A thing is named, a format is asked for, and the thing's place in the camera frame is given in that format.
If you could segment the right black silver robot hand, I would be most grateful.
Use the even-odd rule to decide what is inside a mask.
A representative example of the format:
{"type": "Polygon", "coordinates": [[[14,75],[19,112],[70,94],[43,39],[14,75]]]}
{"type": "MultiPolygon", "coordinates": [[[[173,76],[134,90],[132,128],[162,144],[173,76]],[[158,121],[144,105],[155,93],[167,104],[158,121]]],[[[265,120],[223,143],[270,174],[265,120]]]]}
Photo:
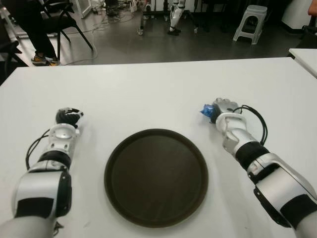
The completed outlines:
{"type": "Polygon", "coordinates": [[[238,108],[238,104],[229,99],[216,98],[212,103],[213,112],[210,116],[211,123],[229,122],[234,119],[241,120],[242,116],[234,113],[234,109],[238,108]]]}

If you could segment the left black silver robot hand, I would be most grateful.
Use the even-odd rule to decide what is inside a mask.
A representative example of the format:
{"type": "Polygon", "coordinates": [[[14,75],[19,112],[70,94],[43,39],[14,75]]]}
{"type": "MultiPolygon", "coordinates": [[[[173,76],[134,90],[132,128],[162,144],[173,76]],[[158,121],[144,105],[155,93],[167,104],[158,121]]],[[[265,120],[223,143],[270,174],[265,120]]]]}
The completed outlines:
{"type": "Polygon", "coordinates": [[[65,123],[77,128],[79,119],[84,113],[75,108],[62,108],[57,110],[55,121],[57,124],[65,123]]]}

